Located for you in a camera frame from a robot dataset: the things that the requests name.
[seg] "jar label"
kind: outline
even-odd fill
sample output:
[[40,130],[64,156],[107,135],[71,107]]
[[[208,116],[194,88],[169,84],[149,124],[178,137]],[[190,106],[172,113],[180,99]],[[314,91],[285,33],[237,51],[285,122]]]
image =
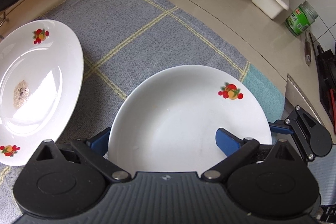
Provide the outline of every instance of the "jar label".
[[300,7],[296,8],[286,19],[287,26],[297,35],[302,34],[309,26],[309,21]]

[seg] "green jar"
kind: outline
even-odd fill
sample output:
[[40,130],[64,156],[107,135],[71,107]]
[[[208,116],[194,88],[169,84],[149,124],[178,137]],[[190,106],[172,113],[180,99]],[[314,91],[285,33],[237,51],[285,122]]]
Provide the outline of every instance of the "green jar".
[[319,15],[314,8],[305,1],[296,8],[292,14],[285,20],[285,25],[288,30],[294,35],[298,36],[302,34]]

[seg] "plaid cloth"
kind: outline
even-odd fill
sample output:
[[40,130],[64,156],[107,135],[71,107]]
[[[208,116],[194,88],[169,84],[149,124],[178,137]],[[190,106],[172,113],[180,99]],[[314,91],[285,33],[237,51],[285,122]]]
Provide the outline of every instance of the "plaid cloth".
[[[270,122],[281,118],[285,100],[279,90],[234,46],[167,0],[67,0],[41,18],[68,25],[84,54],[81,93],[58,143],[90,138],[111,126],[132,90],[178,65],[229,73],[250,89]],[[21,215],[12,194],[21,170],[0,164],[1,224]]]

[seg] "kitchen counter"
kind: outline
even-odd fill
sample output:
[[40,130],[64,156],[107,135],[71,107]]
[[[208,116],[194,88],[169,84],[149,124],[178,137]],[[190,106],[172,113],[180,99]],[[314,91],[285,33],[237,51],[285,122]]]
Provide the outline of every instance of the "kitchen counter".
[[[9,22],[0,28],[0,34],[8,35],[63,1],[20,1],[9,9]],[[331,121],[319,100],[315,59],[312,57],[311,65],[306,65],[304,42],[283,24],[290,11],[271,20],[251,0],[169,1],[234,45],[293,105],[300,104],[311,114],[315,113],[336,142]]]

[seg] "metal screw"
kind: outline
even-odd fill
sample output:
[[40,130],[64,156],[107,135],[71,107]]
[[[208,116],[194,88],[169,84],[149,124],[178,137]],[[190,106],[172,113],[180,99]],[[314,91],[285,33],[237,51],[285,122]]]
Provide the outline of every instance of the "metal screw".
[[112,178],[116,180],[123,180],[128,178],[128,173],[126,171],[116,171],[112,174]]
[[207,179],[218,179],[221,176],[221,173],[219,173],[217,170],[208,170],[204,173],[204,176]]

